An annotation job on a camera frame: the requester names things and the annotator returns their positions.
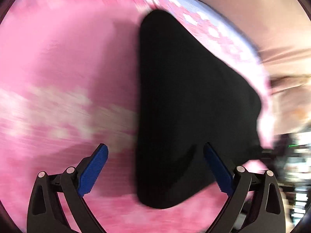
pink patterned fabric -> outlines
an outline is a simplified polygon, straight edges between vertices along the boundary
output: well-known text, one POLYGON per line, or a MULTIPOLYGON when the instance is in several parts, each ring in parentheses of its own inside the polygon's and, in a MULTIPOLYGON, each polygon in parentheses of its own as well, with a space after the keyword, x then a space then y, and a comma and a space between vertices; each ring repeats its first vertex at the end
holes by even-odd
MULTIPOLYGON (((172 11, 256 89, 259 136, 262 146, 271 145, 265 71, 204 14, 169 0, 17 0, 0 25, 0 199, 21 229, 37 173, 76 166, 99 143, 108 145, 109 159, 85 200, 107 232, 198 232, 222 208, 226 195, 216 184, 165 210, 145 207, 135 196, 137 32, 156 7, 172 11)), ((249 162, 247 168, 264 166, 249 162)))

black fabric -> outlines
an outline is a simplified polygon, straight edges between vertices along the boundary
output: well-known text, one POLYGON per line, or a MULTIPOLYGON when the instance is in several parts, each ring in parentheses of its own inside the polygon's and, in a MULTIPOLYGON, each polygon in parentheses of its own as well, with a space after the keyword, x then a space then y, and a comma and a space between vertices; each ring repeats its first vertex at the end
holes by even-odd
POLYGON ((260 157, 259 96, 172 15, 155 10, 140 28, 139 200, 164 209, 214 181, 203 145, 236 165, 260 157))

metal pin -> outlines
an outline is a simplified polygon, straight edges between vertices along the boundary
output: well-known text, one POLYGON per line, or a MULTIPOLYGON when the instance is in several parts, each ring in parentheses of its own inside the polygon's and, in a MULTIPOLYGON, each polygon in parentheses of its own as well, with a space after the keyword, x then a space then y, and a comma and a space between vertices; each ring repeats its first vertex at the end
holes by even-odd
POLYGON ((245 172, 245 168, 243 166, 238 166, 236 169, 238 172, 245 172))
POLYGON ((66 170, 67 173, 73 173, 74 171, 75 171, 74 167, 68 167, 66 170))
POLYGON ((268 174, 270 177, 272 177, 272 176, 273 176, 273 172, 272 172, 272 171, 270 171, 270 170, 268 170, 268 171, 267 171, 267 174, 268 174))
POLYGON ((39 172, 38 177, 42 178, 42 177, 44 177, 44 175, 45 175, 45 172, 39 172))

pink tablecloth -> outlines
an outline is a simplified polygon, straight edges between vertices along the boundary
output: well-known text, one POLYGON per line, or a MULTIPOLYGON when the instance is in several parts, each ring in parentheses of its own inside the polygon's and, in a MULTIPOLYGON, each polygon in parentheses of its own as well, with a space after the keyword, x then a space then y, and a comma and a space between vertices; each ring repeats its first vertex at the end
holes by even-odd
MULTIPOLYGON (((17 0, 0 25, 0 200, 21 229, 37 173, 63 172, 99 143, 108 145, 109 159, 85 200, 106 231, 197 232, 220 211, 226 195, 216 184, 170 209, 136 200, 137 31, 155 7, 173 12, 256 89, 258 133, 262 146, 270 146, 267 76, 225 25, 216 27, 174 0, 17 0)), ((68 220, 78 231, 72 216, 68 220)))

blue gripper pad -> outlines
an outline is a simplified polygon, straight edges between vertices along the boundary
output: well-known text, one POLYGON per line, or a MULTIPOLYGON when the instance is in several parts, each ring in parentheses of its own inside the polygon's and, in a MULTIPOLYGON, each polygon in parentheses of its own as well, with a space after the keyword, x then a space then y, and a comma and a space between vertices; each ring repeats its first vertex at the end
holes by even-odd
POLYGON ((204 146, 204 157, 212 170, 220 190, 228 196, 231 196, 234 192, 232 188, 233 176, 208 143, 204 146))
POLYGON ((78 194, 80 197, 83 197, 91 191, 107 159, 108 147, 102 145, 80 176, 78 187, 78 194))

